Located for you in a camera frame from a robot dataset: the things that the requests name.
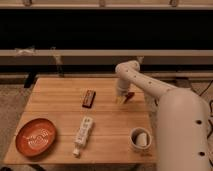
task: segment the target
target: cable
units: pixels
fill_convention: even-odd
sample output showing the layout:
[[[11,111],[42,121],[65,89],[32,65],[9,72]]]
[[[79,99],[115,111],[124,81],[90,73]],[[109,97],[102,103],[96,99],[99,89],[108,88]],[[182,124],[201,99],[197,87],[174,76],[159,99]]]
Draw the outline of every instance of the cable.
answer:
[[[209,85],[199,94],[199,96],[202,96],[208,89],[209,87],[212,85],[213,80],[209,83]]]

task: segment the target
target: table leg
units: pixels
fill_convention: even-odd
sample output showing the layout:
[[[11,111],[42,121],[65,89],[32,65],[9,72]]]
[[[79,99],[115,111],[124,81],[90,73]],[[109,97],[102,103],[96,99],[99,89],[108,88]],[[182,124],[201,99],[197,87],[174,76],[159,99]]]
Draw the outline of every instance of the table leg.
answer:
[[[35,169],[36,171],[45,171],[45,169],[38,164],[30,164],[29,166]]]
[[[141,164],[135,164],[130,171],[137,171]]]
[[[36,71],[32,71],[29,73],[27,79],[25,80],[24,88],[30,88],[31,84],[33,84],[33,82],[36,78],[36,75],[37,75]]]

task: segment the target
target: wooden plank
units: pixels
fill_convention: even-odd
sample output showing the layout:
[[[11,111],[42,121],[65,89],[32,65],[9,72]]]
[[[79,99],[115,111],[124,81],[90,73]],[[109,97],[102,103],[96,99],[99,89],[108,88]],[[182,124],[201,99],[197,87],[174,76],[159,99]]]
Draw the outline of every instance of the wooden plank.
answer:
[[[196,5],[188,5],[188,6],[184,6],[182,5],[181,8],[175,8],[175,9],[199,9],[199,8],[205,8],[206,9],[212,9],[212,6],[213,5],[203,5],[203,6],[196,6]],[[57,6],[43,6],[43,8],[47,8],[47,9],[69,9],[71,7],[69,7],[68,5],[64,5],[64,6],[59,6],[57,8]],[[174,9],[173,7],[171,7],[169,4],[168,5],[165,5],[165,6],[159,6],[159,5],[141,5],[141,6],[138,6],[138,5],[134,5],[132,6],[132,8],[141,8],[141,9],[162,9],[162,10],[165,10],[165,9]],[[39,9],[39,6],[38,7],[30,7],[30,9]],[[152,57],[162,57],[162,56],[167,56],[167,57],[182,57],[182,58],[185,58],[187,56],[192,56],[192,57],[206,57],[206,56],[209,56],[209,57],[212,57],[213,56],[213,50],[169,50],[169,49],[164,49],[164,50],[155,50],[155,49],[152,49],[152,50],[57,50],[58,54],[60,54],[61,56],[67,56],[67,57],[78,57],[78,56],[85,56],[85,57],[116,57],[116,56],[119,56],[119,57],[133,57],[135,58],[136,56],[152,56]],[[17,52],[15,50],[0,50],[0,57],[3,57],[5,58],[6,56],[17,56]],[[37,49],[36,50],[36,55],[34,56],[35,58],[36,57],[50,57],[52,56],[52,50],[41,50],[41,49]]]
[[[98,4],[99,0],[35,0],[35,4]]]
[[[107,4],[122,4],[122,5],[157,5],[169,4],[168,0],[106,0]]]
[[[138,112],[27,112],[24,115],[18,124],[15,135],[27,122],[36,118],[47,118],[56,126],[58,135],[75,136],[85,115],[94,119],[95,127],[92,131],[94,136],[129,135],[135,127],[145,127],[151,131],[149,117],[145,112],[140,114]]]
[[[38,79],[4,162],[6,164],[72,164],[72,163],[154,163],[155,144],[148,155],[139,155],[130,148],[130,132],[151,126],[144,94],[141,90],[126,104],[115,103],[115,78],[41,78]],[[92,109],[83,108],[85,90],[97,92]],[[91,140],[80,159],[72,155],[74,138],[83,116],[94,119]],[[52,150],[28,159],[15,147],[15,136],[28,121],[47,118],[57,128],[57,141]]]
[[[0,4],[22,4],[22,0],[1,0]]]
[[[41,78],[33,92],[84,92],[88,89],[101,92],[115,92],[115,78]],[[142,92],[131,85],[131,91]]]
[[[132,152],[128,136],[91,136],[80,159],[72,155],[74,136],[58,136],[50,148],[36,158],[25,158],[15,148],[15,137],[4,159],[5,164],[78,164],[78,163],[155,163],[154,143],[147,154]]]
[[[212,0],[179,0],[181,5],[213,5]]]
[[[39,103],[39,102],[75,102],[82,103],[86,95],[86,91],[82,92],[39,92],[32,93],[29,102],[30,103]],[[134,101],[144,102],[143,93],[137,93],[132,99]],[[116,93],[115,92],[96,92],[95,102],[115,102]]]

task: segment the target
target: floor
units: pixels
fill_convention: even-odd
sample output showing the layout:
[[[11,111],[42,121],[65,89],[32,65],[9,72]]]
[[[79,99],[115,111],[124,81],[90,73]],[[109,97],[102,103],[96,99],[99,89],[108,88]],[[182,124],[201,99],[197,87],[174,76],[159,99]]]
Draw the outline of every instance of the floor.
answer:
[[[209,82],[194,82],[192,86],[194,90],[198,93],[202,92]],[[0,79],[0,168],[5,166],[3,165],[3,158],[9,147],[9,142],[12,138],[12,135],[16,129],[18,121],[21,117],[21,114],[24,110],[24,107],[27,103],[27,100],[30,96],[30,93],[33,89],[23,88],[23,84],[7,84]],[[213,85],[203,94],[203,98],[207,101],[213,99]],[[149,108],[151,123],[154,131],[156,130],[156,106],[154,99],[149,95],[146,95],[146,101]],[[213,149],[213,143],[209,143],[211,149]],[[23,166],[8,166],[14,171],[31,171],[31,167],[27,165]],[[44,166],[47,170],[53,171],[65,171],[65,170],[84,170],[84,171],[126,171],[126,170],[138,170],[138,171],[156,171],[155,165],[140,165],[137,168],[134,168],[134,165],[59,165],[59,166]]]

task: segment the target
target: orange bowl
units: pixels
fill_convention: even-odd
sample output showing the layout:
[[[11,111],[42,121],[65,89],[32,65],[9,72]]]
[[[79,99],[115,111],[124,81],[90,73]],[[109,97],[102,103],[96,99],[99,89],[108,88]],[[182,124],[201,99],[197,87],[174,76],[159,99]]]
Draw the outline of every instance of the orange bowl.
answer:
[[[16,148],[26,157],[33,157],[47,150],[56,137],[56,128],[47,119],[39,118],[26,123],[16,136]]]

